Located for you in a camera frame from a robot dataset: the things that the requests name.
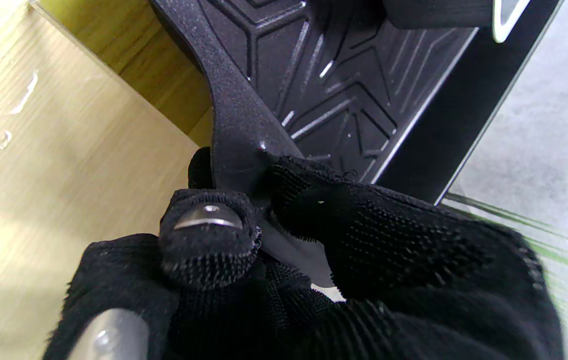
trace chrome part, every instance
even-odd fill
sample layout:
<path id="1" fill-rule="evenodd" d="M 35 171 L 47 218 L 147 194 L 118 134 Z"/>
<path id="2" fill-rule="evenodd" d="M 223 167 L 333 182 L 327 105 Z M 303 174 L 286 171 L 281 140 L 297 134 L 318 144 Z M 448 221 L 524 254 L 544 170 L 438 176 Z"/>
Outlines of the chrome part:
<path id="1" fill-rule="evenodd" d="M 242 219 L 223 203 L 199 203 L 179 218 L 175 230 L 190 226 L 214 224 L 242 229 Z"/>
<path id="2" fill-rule="evenodd" d="M 149 326 L 131 310 L 109 309 L 95 316 L 68 360 L 146 360 Z"/>

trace textured deck mat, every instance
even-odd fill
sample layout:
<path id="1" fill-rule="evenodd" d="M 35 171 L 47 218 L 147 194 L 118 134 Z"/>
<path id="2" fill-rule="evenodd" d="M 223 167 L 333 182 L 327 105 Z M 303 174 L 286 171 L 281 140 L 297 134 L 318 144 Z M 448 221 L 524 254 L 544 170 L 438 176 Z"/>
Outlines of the textured deck mat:
<path id="1" fill-rule="evenodd" d="M 473 29 L 399 30 L 378 0 L 199 0 L 303 155 L 372 182 Z"/>

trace gray floor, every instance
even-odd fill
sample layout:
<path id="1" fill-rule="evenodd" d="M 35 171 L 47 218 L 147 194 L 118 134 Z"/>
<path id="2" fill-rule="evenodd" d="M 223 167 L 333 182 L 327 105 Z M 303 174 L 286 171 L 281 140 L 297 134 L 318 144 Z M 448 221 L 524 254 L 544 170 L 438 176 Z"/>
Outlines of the gray floor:
<path id="1" fill-rule="evenodd" d="M 568 234 L 568 0 L 451 191 Z"/>

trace knit fabric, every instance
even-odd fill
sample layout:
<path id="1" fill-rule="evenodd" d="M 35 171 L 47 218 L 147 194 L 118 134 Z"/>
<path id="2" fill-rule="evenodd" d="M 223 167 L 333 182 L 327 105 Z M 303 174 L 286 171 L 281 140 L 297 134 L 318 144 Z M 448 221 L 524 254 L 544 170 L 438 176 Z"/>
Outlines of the knit fabric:
<path id="1" fill-rule="evenodd" d="M 65 359 L 91 317 L 119 307 L 149 324 L 149 360 L 563 359 L 542 265 L 520 234 L 315 162 L 273 161 L 273 212 L 295 237 L 324 244 L 345 303 L 259 251 L 245 196 L 181 190 L 159 238 L 87 249 L 44 358 Z M 243 230 L 174 230 L 209 201 L 238 212 Z"/>

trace wood grain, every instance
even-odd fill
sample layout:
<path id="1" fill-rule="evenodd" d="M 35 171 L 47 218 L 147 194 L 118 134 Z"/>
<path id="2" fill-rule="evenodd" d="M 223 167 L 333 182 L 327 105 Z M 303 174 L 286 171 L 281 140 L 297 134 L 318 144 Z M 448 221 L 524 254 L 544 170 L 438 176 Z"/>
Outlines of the wood grain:
<path id="1" fill-rule="evenodd" d="M 155 233 L 196 148 L 24 0 L 0 0 L 0 359 L 41 356 L 82 251 Z"/>
<path id="2" fill-rule="evenodd" d="M 162 28 L 147 0 L 40 3 L 182 132 L 190 132 L 211 107 L 206 78 Z"/>

